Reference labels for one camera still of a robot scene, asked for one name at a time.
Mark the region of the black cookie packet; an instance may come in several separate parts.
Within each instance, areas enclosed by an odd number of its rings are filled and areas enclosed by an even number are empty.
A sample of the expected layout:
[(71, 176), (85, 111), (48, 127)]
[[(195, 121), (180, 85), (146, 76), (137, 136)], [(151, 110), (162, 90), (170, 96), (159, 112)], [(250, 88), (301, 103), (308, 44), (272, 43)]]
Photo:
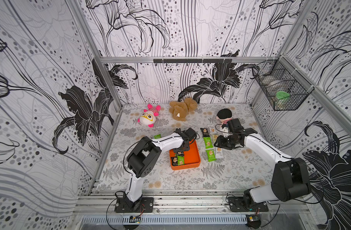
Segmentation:
[(202, 132), (202, 137), (203, 137), (203, 138), (205, 138), (205, 137), (210, 137), (208, 128), (200, 128), (200, 130), (201, 130), (201, 132)]
[(172, 166), (178, 166), (178, 157), (171, 157), (171, 165)]

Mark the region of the green cookie packet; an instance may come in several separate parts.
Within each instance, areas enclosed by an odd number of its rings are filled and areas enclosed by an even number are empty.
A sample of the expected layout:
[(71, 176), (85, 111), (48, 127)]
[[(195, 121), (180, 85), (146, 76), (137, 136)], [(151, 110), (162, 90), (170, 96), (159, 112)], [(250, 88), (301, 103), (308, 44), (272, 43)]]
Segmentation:
[(162, 136), (161, 136), (161, 134), (157, 134), (157, 135), (154, 135), (154, 139), (160, 139)]
[(184, 152), (178, 152), (177, 153), (177, 165), (181, 166), (185, 164), (185, 160), (184, 160)]
[(205, 149), (212, 149), (213, 143), (211, 137), (203, 137), (203, 141), (205, 144)]
[(212, 162), (216, 160), (215, 152), (213, 149), (209, 149), (206, 151), (207, 157), (208, 157), (208, 162)]

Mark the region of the white cookie packet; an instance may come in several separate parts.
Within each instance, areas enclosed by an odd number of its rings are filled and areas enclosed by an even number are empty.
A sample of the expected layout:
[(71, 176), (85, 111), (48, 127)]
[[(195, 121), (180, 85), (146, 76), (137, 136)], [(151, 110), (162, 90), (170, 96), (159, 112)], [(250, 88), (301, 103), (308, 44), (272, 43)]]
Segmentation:
[(215, 126), (213, 126), (213, 125), (208, 125), (208, 128), (209, 128), (211, 134), (217, 133), (217, 131), (216, 131), (216, 129), (215, 129)]
[(223, 159), (224, 158), (221, 148), (218, 148), (218, 147), (215, 148), (215, 157), (216, 157), (216, 159)]

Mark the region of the yellow cookie packet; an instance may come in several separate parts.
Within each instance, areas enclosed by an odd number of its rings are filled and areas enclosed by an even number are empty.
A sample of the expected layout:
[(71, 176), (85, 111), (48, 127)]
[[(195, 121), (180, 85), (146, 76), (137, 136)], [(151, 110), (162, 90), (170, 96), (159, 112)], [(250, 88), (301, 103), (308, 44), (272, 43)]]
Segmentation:
[(219, 137), (218, 134), (212, 134), (212, 139), (213, 139), (213, 142), (214, 142), (214, 143), (217, 142), (218, 137)]

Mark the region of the orange storage box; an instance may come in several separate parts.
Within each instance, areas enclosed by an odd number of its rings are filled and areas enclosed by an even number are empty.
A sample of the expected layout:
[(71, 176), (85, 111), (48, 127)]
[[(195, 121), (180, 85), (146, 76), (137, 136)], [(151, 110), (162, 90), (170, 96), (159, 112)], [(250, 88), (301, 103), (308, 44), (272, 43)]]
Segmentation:
[[(171, 157), (177, 156), (177, 152), (173, 152), (173, 150), (169, 151), (170, 165), (171, 165)], [(197, 168), (200, 166), (201, 158), (198, 151), (197, 143), (193, 142), (190, 144), (190, 150), (184, 152), (184, 160), (185, 164), (181, 166), (172, 166), (172, 170), (185, 170), (191, 168)]]

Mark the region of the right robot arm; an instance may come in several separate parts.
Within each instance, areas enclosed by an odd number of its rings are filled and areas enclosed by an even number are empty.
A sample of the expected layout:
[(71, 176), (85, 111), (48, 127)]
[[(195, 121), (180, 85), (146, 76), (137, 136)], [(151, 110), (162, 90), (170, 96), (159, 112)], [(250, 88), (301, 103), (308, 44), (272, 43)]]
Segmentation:
[(244, 128), (237, 118), (215, 128), (223, 133), (217, 138), (216, 147), (226, 150), (247, 147), (273, 169), (270, 184), (244, 191), (245, 204), (286, 202), (311, 193), (309, 173), (303, 159), (281, 152), (253, 128)]

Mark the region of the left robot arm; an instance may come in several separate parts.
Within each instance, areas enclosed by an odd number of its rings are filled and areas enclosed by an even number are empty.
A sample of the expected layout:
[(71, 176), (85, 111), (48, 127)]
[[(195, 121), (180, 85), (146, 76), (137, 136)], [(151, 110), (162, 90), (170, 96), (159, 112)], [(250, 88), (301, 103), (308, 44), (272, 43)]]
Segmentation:
[(189, 145), (195, 143), (197, 137), (197, 132), (192, 128), (177, 128), (169, 136), (159, 139), (143, 137), (138, 141), (126, 159), (131, 173), (130, 185), (124, 197), (128, 205), (140, 202), (144, 178), (153, 170), (162, 152), (189, 150)]

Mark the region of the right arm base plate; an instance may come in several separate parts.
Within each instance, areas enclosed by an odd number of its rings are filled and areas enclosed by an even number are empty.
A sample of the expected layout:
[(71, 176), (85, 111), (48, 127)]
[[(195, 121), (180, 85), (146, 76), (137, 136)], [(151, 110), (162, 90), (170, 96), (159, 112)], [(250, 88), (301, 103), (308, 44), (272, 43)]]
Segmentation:
[(227, 195), (226, 202), (230, 208), (231, 212), (268, 212), (268, 206), (266, 202), (256, 203), (249, 198)]

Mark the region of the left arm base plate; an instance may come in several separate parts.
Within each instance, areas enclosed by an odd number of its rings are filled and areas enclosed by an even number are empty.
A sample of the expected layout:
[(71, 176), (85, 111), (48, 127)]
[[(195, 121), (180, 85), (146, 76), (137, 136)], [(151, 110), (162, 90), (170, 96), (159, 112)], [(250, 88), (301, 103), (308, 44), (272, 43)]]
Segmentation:
[(140, 197), (137, 201), (130, 201), (127, 197), (119, 197), (115, 206), (116, 213), (152, 213), (153, 197)]

